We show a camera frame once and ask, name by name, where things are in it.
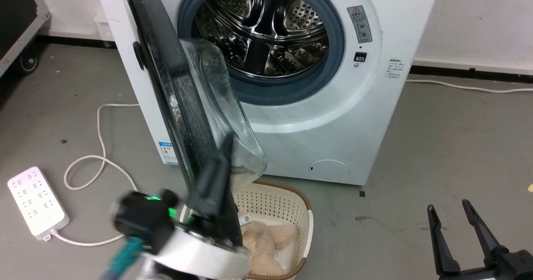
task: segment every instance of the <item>sticker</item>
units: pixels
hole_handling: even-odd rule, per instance
[[[168,164],[179,164],[177,162],[176,153],[174,152],[174,148],[172,147],[171,143],[160,141],[159,146],[161,147],[163,156],[165,156],[165,160]]]
[[[402,60],[391,58],[387,72],[385,72],[385,77],[399,79],[403,75],[403,70],[405,70],[405,64]]]
[[[252,222],[252,218],[250,217],[249,214],[245,214],[244,216],[239,217],[239,223],[241,227],[251,222]]]
[[[356,7],[349,7],[347,10],[352,19],[352,23],[354,23],[354,28],[356,29],[357,41],[359,41],[359,43],[372,42],[372,33],[363,6],[358,5]]]

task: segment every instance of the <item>plastic basket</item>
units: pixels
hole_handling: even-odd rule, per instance
[[[282,276],[248,274],[248,279],[294,279],[307,260],[313,238],[313,213],[305,195],[290,186],[256,180],[234,193],[239,211],[247,211],[254,221],[267,225],[291,223],[296,227],[296,238],[283,250],[277,260],[287,271]]]

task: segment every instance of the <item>white cable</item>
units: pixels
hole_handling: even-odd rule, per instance
[[[463,89],[463,90],[474,90],[474,91],[482,91],[487,93],[514,93],[514,92],[533,92],[533,88],[522,88],[522,89],[512,89],[512,90],[491,90],[491,89],[484,89],[484,88],[476,88],[476,87],[463,87],[462,85],[456,85],[451,84],[447,82],[442,81],[436,81],[436,80],[427,80],[427,79],[407,79],[406,82],[418,82],[418,83],[436,83],[445,85],[447,87],[457,88],[457,89]]]
[[[102,134],[101,134],[101,131],[100,131],[100,110],[103,107],[106,107],[106,106],[132,107],[132,106],[139,106],[139,104],[104,104],[104,105],[101,105],[98,108],[98,111],[97,111],[97,129],[98,129],[98,138],[100,139],[100,145],[102,145],[102,156],[100,156],[100,155],[87,155],[87,156],[84,156],[84,157],[80,157],[80,158],[76,159],[74,162],[72,162],[72,164],[70,164],[70,166],[68,166],[67,170],[65,171],[65,175],[63,176],[63,182],[65,183],[65,186],[68,189],[71,189],[73,191],[79,191],[80,189],[84,189],[84,188],[88,187],[89,185],[91,185],[98,178],[98,176],[100,176],[100,174],[101,174],[101,172],[103,170],[103,167],[105,166],[105,163],[109,163],[110,165],[112,165],[115,168],[117,168],[120,172],[122,172],[124,174],[124,176],[126,176],[126,178],[130,181],[131,185],[133,186],[133,189],[138,191],[137,190],[137,186],[133,182],[133,179],[131,178],[131,176],[123,168],[121,168],[116,163],[114,163],[114,162],[112,162],[112,161],[110,161],[109,159],[106,158],[105,145],[103,143]],[[91,180],[89,180],[88,183],[86,183],[86,184],[84,184],[82,186],[79,186],[79,187],[73,187],[73,186],[68,184],[68,181],[67,181],[68,172],[71,170],[71,168],[73,166],[75,166],[78,162],[80,162],[80,161],[82,161],[84,159],[101,159],[102,165],[100,166],[100,169],[95,174],[95,176]],[[66,243],[69,243],[69,244],[73,244],[73,245],[76,245],[76,246],[83,246],[83,247],[95,247],[95,246],[101,246],[101,245],[109,244],[111,242],[114,242],[115,240],[120,240],[124,236],[123,234],[121,234],[121,235],[118,235],[118,236],[116,236],[114,238],[111,238],[109,240],[104,240],[103,242],[98,242],[98,243],[80,243],[80,242],[76,242],[74,240],[69,240],[68,238],[64,238],[63,236],[59,235],[59,233],[57,233],[57,231],[55,229],[52,229],[52,234],[55,237],[57,237],[60,240],[62,240],[63,242],[66,242]]]

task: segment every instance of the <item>floor stain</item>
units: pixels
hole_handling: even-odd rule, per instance
[[[372,217],[367,217],[367,216],[357,216],[357,217],[356,217],[356,221],[358,221],[358,222],[362,222],[362,221],[364,221],[364,220],[369,220],[369,219],[371,219],[371,218],[372,218]]]
[[[420,229],[420,230],[429,230],[430,227],[419,227],[419,229]],[[450,229],[448,229],[448,228],[446,228],[446,227],[440,227],[440,229],[441,229],[441,230],[450,230]]]
[[[328,218],[328,219],[329,219],[329,223],[330,223],[333,227],[339,228],[339,227],[337,226],[337,223],[335,223],[335,222],[333,221],[333,219],[331,219],[331,218]]]
[[[489,134],[491,132],[494,132],[495,130],[496,130],[495,127],[489,127],[489,128],[480,129],[479,132],[481,132],[482,134]]]
[[[381,227],[383,227],[384,229],[386,229],[390,234],[396,236],[396,238],[398,240],[401,240],[402,242],[404,242],[408,248],[415,248],[416,246],[414,244],[411,244],[411,242],[408,242],[407,240],[404,240],[403,238],[401,238],[397,233],[395,233],[394,231],[392,231],[387,225],[385,225],[384,223],[382,223],[381,221],[377,220],[377,219],[373,219],[374,221],[376,221],[376,223],[378,223]]]

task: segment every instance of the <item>power strip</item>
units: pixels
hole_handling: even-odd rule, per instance
[[[52,229],[57,231],[68,225],[68,215],[38,167],[11,178],[7,186],[36,239],[47,242],[52,237]]]

